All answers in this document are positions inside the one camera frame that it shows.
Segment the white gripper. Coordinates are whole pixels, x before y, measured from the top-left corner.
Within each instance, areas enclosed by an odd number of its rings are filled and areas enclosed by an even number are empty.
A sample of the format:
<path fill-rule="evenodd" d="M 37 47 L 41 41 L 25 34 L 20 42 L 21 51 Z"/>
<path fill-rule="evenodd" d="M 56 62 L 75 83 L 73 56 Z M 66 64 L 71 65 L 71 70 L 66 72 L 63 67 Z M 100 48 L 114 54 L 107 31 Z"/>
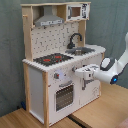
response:
<path fill-rule="evenodd" d="M 75 75 L 84 80 L 92 80 L 94 72 L 99 68 L 98 65 L 90 64 L 75 70 Z"/>

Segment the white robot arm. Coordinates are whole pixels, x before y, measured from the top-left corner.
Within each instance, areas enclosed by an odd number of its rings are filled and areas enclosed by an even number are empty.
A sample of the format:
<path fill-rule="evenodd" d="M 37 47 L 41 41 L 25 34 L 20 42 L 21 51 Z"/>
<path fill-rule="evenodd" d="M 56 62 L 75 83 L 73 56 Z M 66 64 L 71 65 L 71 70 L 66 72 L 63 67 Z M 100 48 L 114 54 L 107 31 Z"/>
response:
<path fill-rule="evenodd" d="M 100 65 L 90 64 L 76 69 L 75 75 L 84 80 L 97 79 L 109 84 L 115 84 L 118 80 L 118 76 L 128 64 L 128 33 L 125 36 L 125 41 L 126 49 L 118 60 L 104 58 Z"/>

